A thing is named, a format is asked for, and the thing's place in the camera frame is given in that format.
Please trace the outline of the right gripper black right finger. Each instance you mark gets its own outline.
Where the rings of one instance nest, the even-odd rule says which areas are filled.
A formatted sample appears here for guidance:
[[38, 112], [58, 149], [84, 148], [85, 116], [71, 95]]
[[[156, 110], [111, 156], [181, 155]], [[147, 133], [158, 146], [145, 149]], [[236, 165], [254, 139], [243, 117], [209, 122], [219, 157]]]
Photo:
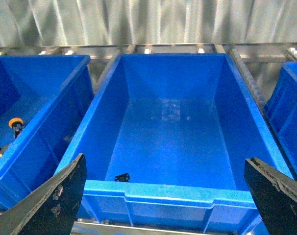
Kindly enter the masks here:
[[259, 158], [246, 159], [244, 179], [271, 235], [297, 235], [297, 181]]

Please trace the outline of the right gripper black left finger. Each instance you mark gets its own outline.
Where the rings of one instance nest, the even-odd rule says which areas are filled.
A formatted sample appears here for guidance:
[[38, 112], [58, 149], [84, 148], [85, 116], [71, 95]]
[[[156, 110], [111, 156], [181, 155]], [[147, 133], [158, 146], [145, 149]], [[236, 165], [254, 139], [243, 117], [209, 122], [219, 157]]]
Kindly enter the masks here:
[[0, 214], [0, 235], [69, 235], [86, 177], [86, 159], [80, 153], [26, 198]]

